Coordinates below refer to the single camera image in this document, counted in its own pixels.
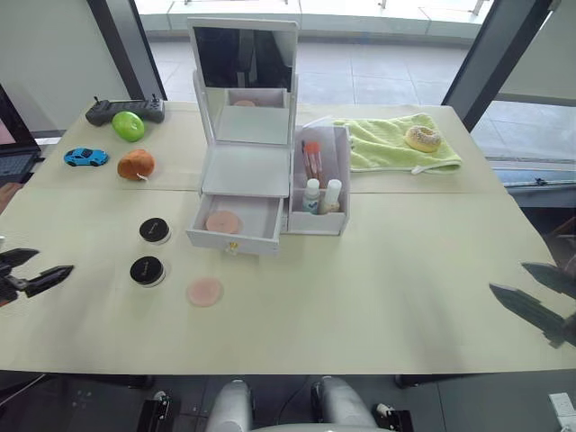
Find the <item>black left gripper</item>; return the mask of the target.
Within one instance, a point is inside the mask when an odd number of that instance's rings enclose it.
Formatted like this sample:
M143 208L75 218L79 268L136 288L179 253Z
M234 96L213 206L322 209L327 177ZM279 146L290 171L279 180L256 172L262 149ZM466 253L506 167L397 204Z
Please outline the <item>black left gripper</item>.
M23 265L39 253L33 248L14 248L0 253L1 307L17 300L18 292L25 292L31 298L47 291L62 283L74 269L72 265L54 266L28 281L11 275L13 268Z

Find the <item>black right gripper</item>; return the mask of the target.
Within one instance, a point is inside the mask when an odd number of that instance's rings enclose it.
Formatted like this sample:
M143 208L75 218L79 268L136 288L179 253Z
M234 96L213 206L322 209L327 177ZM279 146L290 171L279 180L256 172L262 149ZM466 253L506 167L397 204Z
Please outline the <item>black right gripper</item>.
M525 262L521 264L535 280L547 288L576 299L575 278L555 265ZM532 326L540 329L552 347L564 342L576 347L576 315L564 319L547 309L531 295L516 288L490 283L500 304Z

